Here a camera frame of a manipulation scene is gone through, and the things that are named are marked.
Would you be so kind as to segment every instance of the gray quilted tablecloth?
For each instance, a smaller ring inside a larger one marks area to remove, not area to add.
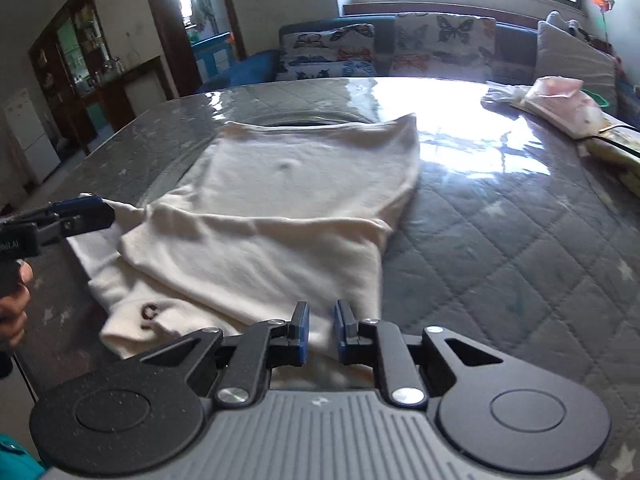
[[[92,191],[136,203],[158,188],[163,171],[179,178],[175,161],[192,160],[193,147],[206,145],[225,120],[381,121],[415,112],[422,174],[385,254],[383,317],[409,333],[447,326],[588,386],[613,421],[596,471],[607,479],[634,474],[640,466],[638,200],[542,120],[484,110],[483,94],[482,85],[382,78],[275,83],[185,98],[122,130],[57,198]],[[121,170],[118,156],[127,161]],[[61,257],[57,252],[43,263],[52,269]],[[78,293],[75,298],[81,303]],[[46,340],[49,328],[37,330]],[[35,363],[30,345],[31,368],[52,376],[56,365]],[[57,366],[83,351],[60,352]]]

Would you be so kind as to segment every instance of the metal screw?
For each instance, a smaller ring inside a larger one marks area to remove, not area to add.
[[[216,397],[227,404],[242,404],[249,399],[249,392],[242,388],[222,388]]]
[[[391,393],[391,398],[398,404],[418,404],[424,400],[424,393],[418,388],[398,388]]]

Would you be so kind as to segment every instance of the finger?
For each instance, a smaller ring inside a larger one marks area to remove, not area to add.
[[[27,262],[23,262],[20,267],[20,278],[23,283],[29,283],[33,279],[33,269]]]
[[[9,339],[9,346],[11,348],[17,347],[20,344],[20,341],[22,341],[23,337],[24,337],[24,329],[20,330],[20,332],[18,332],[17,335]]]
[[[20,285],[17,292],[10,296],[5,296],[0,300],[0,319],[3,317],[15,317],[24,311],[31,299],[29,289],[24,285]]]
[[[0,338],[7,340],[17,336],[20,330],[24,328],[27,323],[27,313],[23,312],[20,316],[12,319],[8,319],[0,323]]]

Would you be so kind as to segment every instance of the wooden door frame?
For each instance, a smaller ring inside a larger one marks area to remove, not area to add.
[[[236,40],[236,50],[241,59],[246,57],[244,43],[238,26],[238,17],[231,0],[224,0],[229,23]],[[182,23],[178,0],[148,0],[151,14],[158,30],[164,58],[174,78],[180,97],[196,93],[202,85],[191,43]]]

